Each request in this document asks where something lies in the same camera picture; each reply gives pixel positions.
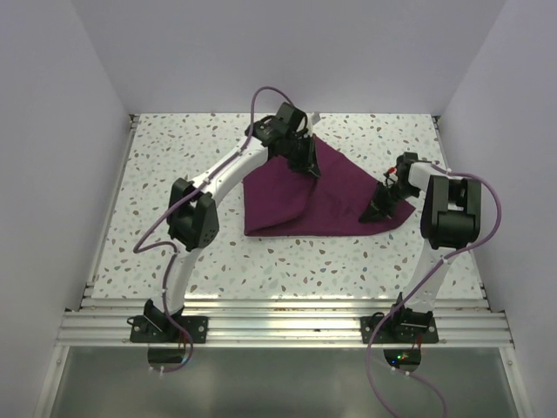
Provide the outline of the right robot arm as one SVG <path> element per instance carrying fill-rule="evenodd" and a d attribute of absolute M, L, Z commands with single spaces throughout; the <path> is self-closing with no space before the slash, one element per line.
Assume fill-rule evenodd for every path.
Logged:
<path fill-rule="evenodd" d="M 397 157 L 359 221 L 393 220 L 395 210 L 421 192 L 425 200 L 419 229 L 424 244 L 418 265 L 388 314 L 377 312 L 360 319 L 365 343 L 438 342 L 433 310 L 451 265 L 450 254 L 480 235 L 481 183 L 452 177 L 431 162 L 420 161 L 414 152 Z"/>

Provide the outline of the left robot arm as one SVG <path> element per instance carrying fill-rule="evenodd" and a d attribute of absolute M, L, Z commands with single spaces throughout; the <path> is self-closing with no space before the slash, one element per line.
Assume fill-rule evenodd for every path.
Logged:
<path fill-rule="evenodd" d="M 259 120 L 251 115 L 242 143 L 194 179 L 173 183 L 168 209 L 154 224 L 166 222 L 170 239 L 148 246 L 141 239 L 134 247 L 135 253 L 158 246 L 171 248 L 158 294 L 144 306 L 144 318 L 159 340 L 172 341 L 180 334 L 178 316 L 184 308 L 185 290 L 199 255 L 218 235 L 218 206 L 226 195 L 247 175 L 278 157 L 293 172 L 320 177 L 313 133 L 319 121 L 317 112 L 307 114 L 288 102 L 274 115 Z"/>

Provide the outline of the purple surgical cloth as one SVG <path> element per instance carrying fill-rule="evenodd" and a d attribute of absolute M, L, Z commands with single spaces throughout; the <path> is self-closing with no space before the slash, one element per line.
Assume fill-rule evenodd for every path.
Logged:
<path fill-rule="evenodd" d="M 372 236 L 400 227 L 414 213 L 403 202 L 391 218 L 359 222 L 377 180 L 319 138 L 316 151 L 319 179 L 291 171 L 282 157 L 244 178 L 246 236 Z"/>

